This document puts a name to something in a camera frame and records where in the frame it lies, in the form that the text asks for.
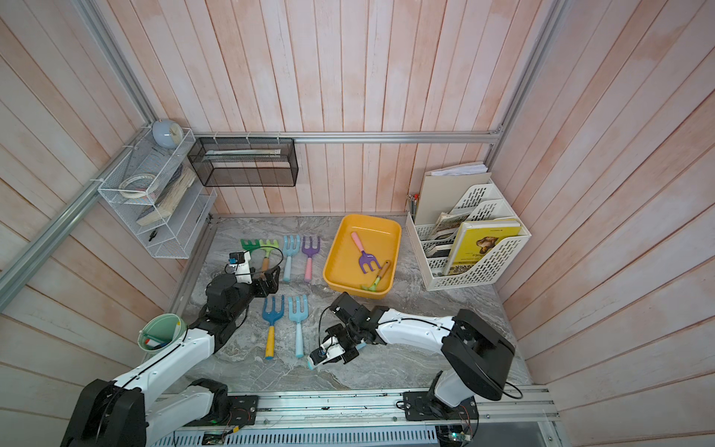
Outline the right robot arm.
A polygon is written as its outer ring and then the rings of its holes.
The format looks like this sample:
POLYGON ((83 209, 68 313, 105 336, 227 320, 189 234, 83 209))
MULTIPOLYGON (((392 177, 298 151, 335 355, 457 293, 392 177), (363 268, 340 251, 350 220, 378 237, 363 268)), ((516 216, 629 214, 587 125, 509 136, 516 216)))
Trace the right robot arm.
POLYGON ((369 309, 344 292, 329 310, 340 322, 308 358, 311 368, 342 361, 349 363, 363 345, 405 345, 439 353, 450 368, 439 372, 420 402, 403 401, 415 412, 445 418, 448 411, 478 395, 498 402, 506 395, 515 348, 506 338, 468 309, 454 316, 426 317, 377 305, 369 309))

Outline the light green wooden handled rake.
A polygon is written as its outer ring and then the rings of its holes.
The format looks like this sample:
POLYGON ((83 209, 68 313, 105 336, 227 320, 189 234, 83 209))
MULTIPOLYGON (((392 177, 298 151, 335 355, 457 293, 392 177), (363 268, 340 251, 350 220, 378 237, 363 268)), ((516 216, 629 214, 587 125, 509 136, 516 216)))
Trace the light green wooden handled rake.
POLYGON ((260 248, 264 251, 264 260, 262 264, 262 270, 266 271, 270 266, 270 256, 273 250, 279 248, 279 242, 277 240, 259 240, 260 248))

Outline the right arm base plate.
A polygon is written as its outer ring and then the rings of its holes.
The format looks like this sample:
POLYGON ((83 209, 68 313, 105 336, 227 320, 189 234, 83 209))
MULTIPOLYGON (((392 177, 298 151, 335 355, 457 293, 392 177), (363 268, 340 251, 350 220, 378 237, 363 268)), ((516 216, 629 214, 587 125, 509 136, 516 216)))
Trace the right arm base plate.
POLYGON ((456 407, 449 407, 429 391, 406 391, 396 406, 404 411, 408 421, 465 420, 477 422, 480 418, 473 398, 463 400, 456 407))

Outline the light blue hand rake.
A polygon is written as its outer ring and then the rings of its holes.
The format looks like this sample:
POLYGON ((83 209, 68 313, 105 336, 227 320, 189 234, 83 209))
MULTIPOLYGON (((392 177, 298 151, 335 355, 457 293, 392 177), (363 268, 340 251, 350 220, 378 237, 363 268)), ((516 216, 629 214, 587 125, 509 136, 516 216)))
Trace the light blue hand rake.
POLYGON ((289 298, 289 320, 295 324, 295 356, 305 355, 302 323, 308 318, 309 306, 306 294, 289 298))

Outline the yellow storage box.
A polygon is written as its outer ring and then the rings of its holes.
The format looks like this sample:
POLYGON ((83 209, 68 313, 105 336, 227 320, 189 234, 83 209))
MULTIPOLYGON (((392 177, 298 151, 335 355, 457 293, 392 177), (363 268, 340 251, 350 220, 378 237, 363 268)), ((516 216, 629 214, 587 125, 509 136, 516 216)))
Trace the yellow storage box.
POLYGON ((398 253, 400 252, 401 226, 399 223, 380 217, 349 214, 338 228, 328 259, 323 269, 323 278, 337 292, 347 292, 379 300, 391 290, 395 277, 398 253), (367 253, 373 254, 379 264, 389 260, 391 268, 385 274, 376 292, 362 290, 370 286, 380 269, 363 274, 359 267, 360 251, 351 238, 357 232, 367 253))

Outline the purple rake pink handle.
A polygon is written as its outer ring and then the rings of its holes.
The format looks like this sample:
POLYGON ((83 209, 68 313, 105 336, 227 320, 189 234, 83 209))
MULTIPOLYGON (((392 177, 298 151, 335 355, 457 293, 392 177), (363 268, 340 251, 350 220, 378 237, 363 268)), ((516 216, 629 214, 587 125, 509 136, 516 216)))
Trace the purple rake pink handle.
POLYGON ((313 274, 313 258, 320 252, 320 237, 305 236, 303 239, 302 253, 306 256, 305 282, 310 283, 313 274))

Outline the green rake wooden handle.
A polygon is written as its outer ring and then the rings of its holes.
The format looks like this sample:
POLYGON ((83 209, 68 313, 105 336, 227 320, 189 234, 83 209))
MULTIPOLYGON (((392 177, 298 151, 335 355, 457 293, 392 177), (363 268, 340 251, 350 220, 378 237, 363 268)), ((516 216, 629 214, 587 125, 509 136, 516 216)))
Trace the green rake wooden handle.
POLYGON ((262 248, 260 240, 240 240, 241 247, 244 251, 252 253, 253 251, 260 250, 262 248))

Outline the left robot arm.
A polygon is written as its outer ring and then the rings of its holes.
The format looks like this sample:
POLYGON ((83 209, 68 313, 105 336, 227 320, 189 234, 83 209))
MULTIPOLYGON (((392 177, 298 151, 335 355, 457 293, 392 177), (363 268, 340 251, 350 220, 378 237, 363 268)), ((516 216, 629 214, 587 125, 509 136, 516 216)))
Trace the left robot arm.
POLYGON ((232 418, 225 384, 197 379, 181 393, 162 395, 197 363, 221 349, 238 317, 255 298, 279 289, 280 268, 221 274, 206 288, 207 303, 188 330, 154 357, 111 381, 96 379, 81 391, 61 443, 64 446, 150 446, 189 423, 223 425, 232 418))

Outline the pink handled garden tool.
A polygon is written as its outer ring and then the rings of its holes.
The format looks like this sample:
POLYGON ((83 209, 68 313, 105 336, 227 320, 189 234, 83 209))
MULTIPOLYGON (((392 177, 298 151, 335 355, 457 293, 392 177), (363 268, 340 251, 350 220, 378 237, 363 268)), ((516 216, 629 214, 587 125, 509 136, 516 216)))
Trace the pink handled garden tool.
POLYGON ((355 243, 357 249, 360 251, 360 257, 359 257, 359 267, 362 271, 363 274, 367 274, 368 270, 370 272, 375 271, 376 269, 381 269, 382 266, 379 264, 377 258, 370 253, 367 253, 364 245, 358 235, 357 232, 352 232, 351 233, 351 238, 353 242, 355 243))

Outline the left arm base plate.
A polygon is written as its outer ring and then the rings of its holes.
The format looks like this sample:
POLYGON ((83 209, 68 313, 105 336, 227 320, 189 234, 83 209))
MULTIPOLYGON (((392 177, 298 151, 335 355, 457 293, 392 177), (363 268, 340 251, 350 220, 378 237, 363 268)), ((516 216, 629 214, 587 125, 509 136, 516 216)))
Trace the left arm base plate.
POLYGON ((186 424, 187 427, 239 427, 255 424, 259 397, 257 395, 230 395, 220 398, 219 406, 201 419, 186 424))

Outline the dark blue fork yellow handle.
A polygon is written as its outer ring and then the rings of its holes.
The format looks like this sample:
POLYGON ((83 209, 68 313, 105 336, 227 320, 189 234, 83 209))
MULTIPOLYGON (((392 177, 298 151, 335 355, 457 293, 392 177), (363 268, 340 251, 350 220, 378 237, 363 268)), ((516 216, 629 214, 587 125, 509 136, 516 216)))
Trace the dark blue fork yellow handle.
POLYGON ((268 335, 266 338, 266 350, 264 350, 264 357, 266 359, 273 359, 275 357, 275 346, 276 346, 276 323, 283 317, 285 311, 285 296, 280 298, 280 307, 277 307, 277 297, 271 296, 266 297, 264 301, 264 308, 262 312, 262 317, 269 324, 268 335))

